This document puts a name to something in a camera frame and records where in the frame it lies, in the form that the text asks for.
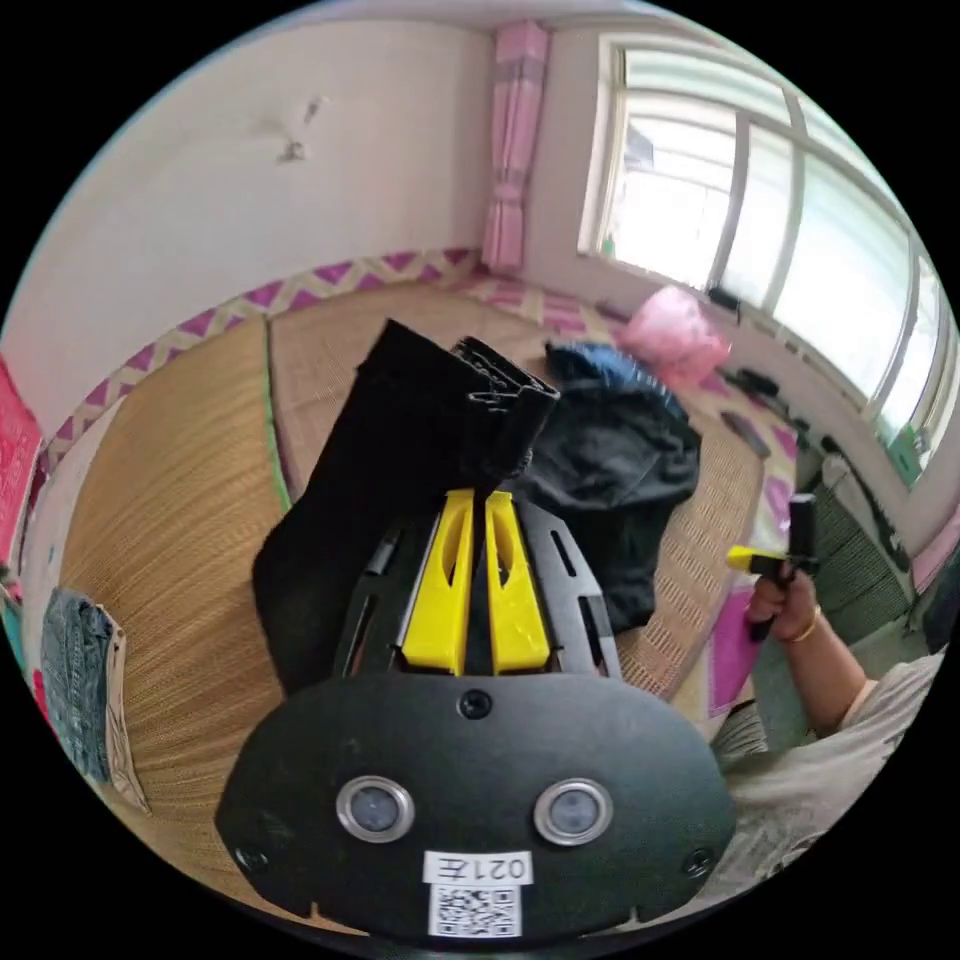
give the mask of pink curtain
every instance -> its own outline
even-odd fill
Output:
[[[493,87],[493,197],[483,262],[491,270],[523,265],[523,199],[540,120],[549,34],[530,21],[497,32]]]

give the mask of woven mat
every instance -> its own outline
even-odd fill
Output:
[[[474,336],[520,362],[543,356],[543,331],[486,304],[424,284],[349,293],[270,322],[270,366],[278,444],[297,499],[340,414],[353,371],[386,317],[448,349]]]
[[[385,317],[445,347],[472,335],[545,377],[544,331],[495,307],[419,284],[346,294],[276,317],[270,326],[274,417],[291,496],[298,497]],[[718,420],[692,405],[703,437],[700,483],[675,510],[657,569],[657,612],[618,638],[628,682],[666,700],[690,672],[726,599],[729,548],[749,535],[762,466]]]
[[[266,376],[264,322],[248,320],[137,386],[87,474],[61,582],[128,636],[127,728],[153,815],[103,789],[107,805],[183,873],[288,916],[253,892],[213,824],[243,741],[282,700],[249,582],[283,513]]]
[[[723,423],[686,404],[701,436],[700,480],[670,516],[657,564],[657,609],[617,637],[624,679],[672,699],[709,638],[727,598],[727,552],[750,535],[763,465]]]

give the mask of camera lens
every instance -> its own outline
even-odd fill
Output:
[[[413,798],[385,777],[357,777],[337,795],[337,818],[347,833],[367,843],[389,843],[413,826]]]
[[[599,837],[613,819],[610,794],[592,780],[563,780],[548,787],[534,807],[537,831],[551,843],[575,847]]]

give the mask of qr code sticker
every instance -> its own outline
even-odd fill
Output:
[[[519,887],[448,887],[430,890],[430,935],[464,939],[520,936]]]

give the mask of pink poster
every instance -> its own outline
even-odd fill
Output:
[[[0,559],[16,568],[17,527],[43,436],[0,357]]]

